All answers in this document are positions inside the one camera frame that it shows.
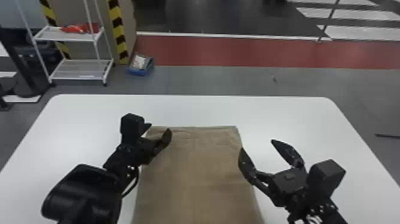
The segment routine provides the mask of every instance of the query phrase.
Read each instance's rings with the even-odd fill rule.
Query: robotic arm
[[[292,146],[277,140],[271,143],[291,168],[276,174],[260,172],[242,148],[238,165],[245,179],[271,198],[276,207],[284,207],[290,224],[298,220],[306,224],[347,224],[330,199],[346,171],[335,161],[326,160],[314,164],[307,173]]]
[[[121,143],[103,169],[85,164],[76,166],[48,194],[42,215],[59,224],[117,223],[122,198],[138,183],[139,166],[149,164],[171,142],[170,129],[161,139],[142,138],[150,126],[141,116],[123,116]]]

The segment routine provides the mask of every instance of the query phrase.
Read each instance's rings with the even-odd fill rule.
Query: hazard tape
[[[42,6],[43,13],[47,19],[47,22],[50,26],[57,26],[57,21],[55,19],[55,14],[53,9],[51,8],[48,0],[39,0],[40,5]],[[64,54],[66,59],[71,59],[70,51],[67,48],[67,45],[63,41],[57,42],[57,48]]]
[[[120,64],[128,64],[129,53],[125,40],[125,29],[122,22],[122,13],[118,0],[107,0],[108,12],[112,23],[112,34],[117,44],[117,53],[120,57]]]

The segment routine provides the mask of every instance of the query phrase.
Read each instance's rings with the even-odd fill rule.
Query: white floor stripe
[[[327,18],[331,12],[328,8],[297,8],[306,17]],[[400,15],[390,11],[372,10],[335,10],[332,18],[347,18],[356,20],[390,20],[400,21]]]
[[[357,20],[400,21],[400,15],[389,11],[335,10],[333,18],[352,18]]]
[[[15,74],[15,71],[0,71],[0,78],[12,78]]]
[[[5,102],[38,102],[42,96],[30,97],[30,98],[22,98],[16,95],[7,95],[4,96],[3,99]]]
[[[308,18],[328,18],[331,9],[328,8],[297,8],[300,13]]]
[[[322,3],[322,4],[334,4],[336,0],[290,0],[291,2],[303,2],[303,3]],[[340,0],[339,5],[371,5],[377,6],[374,2],[368,0]]]
[[[0,57],[9,57],[7,51],[4,49],[3,44],[0,42]]]
[[[274,35],[229,35],[229,34],[208,34],[208,33],[168,33],[168,32],[144,32],[137,31],[139,36],[185,36],[195,38],[247,38],[247,39],[283,39],[283,40],[305,40],[314,41],[318,36],[274,36]],[[322,38],[323,41],[330,41],[330,38]]]
[[[328,26],[332,39],[400,41],[400,29],[382,27]]]

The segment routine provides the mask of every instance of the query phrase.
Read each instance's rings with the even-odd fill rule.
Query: black cable
[[[125,191],[125,193],[122,194],[122,198],[127,196],[136,187],[136,185],[139,182],[139,168],[137,166],[135,166],[134,169],[135,169],[134,174],[136,176],[135,181],[134,181],[133,185],[127,191]]]

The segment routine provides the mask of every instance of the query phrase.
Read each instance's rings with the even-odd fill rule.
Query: towel
[[[158,138],[166,127],[152,127]],[[140,173],[132,224],[263,223],[238,168],[236,127],[174,127],[171,144]]]

